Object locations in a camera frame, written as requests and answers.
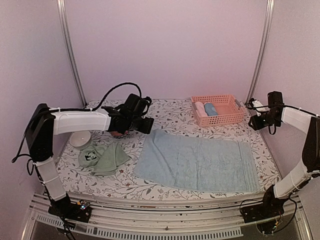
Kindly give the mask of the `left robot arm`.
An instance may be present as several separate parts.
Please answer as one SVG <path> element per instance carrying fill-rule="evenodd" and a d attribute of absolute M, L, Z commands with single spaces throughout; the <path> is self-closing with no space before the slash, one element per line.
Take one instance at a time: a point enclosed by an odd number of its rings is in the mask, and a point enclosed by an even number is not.
<path fill-rule="evenodd" d="M 117 107 L 62 109 L 49 108 L 45 103 L 37 106 L 26 128 L 25 139 L 40 181 L 55 201 L 55 209 L 63 217 L 70 217 L 75 210 L 74 205 L 65 199 L 67 193 L 54 163 L 54 136 L 82 131 L 120 134 L 138 131 L 149 134 L 154 119 L 146 114 L 151 103 L 150 97 L 140 97 L 132 93 Z"/>

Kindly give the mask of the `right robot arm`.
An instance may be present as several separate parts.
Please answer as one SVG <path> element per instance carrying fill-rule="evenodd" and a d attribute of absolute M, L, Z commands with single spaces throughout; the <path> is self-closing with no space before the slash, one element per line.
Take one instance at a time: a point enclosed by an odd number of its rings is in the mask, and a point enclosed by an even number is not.
<path fill-rule="evenodd" d="M 254 129 L 268 129 L 275 135 L 277 129 L 284 128 L 280 133 L 278 157 L 287 162 L 293 158 L 292 170 L 286 176 L 266 190 L 258 213 L 262 218 L 269 218 L 278 208 L 283 206 L 291 194 L 300 191 L 308 182 L 320 175 L 320 117 L 315 113 L 303 110 L 283 102 L 279 91 L 269 92 L 267 104 L 251 98 L 246 107 L 255 111 L 248 125 Z"/>

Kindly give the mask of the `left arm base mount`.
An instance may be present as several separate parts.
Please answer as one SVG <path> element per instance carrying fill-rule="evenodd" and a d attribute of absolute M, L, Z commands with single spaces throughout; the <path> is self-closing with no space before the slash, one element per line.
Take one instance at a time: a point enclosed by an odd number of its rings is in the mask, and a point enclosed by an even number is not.
<path fill-rule="evenodd" d="M 90 206 L 72 202 L 54 201 L 51 203 L 48 213 L 63 219 L 88 223 L 92 214 Z"/>

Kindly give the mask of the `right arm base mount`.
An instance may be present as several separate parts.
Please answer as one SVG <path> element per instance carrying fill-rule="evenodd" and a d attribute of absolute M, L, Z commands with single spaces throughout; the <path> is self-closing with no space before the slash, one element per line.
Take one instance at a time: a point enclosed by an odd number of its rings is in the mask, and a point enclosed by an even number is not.
<path fill-rule="evenodd" d="M 261 221 L 269 218 L 279 217 L 284 214 L 284 208 L 280 207 L 265 207 L 262 203 L 240 207 L 240 214 L 245 223 Z"/>

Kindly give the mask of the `light blue towel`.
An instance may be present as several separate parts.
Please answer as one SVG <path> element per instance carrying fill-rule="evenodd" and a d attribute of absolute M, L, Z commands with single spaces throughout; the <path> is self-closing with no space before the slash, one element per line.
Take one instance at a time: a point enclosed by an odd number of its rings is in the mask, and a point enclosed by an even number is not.
<path fill-rule="evenodd" d="M 172 135 L 160 129 L 145 138 L 133 173 L 144 180 L 188 191 L 260 190 L 247 142 Z"/>

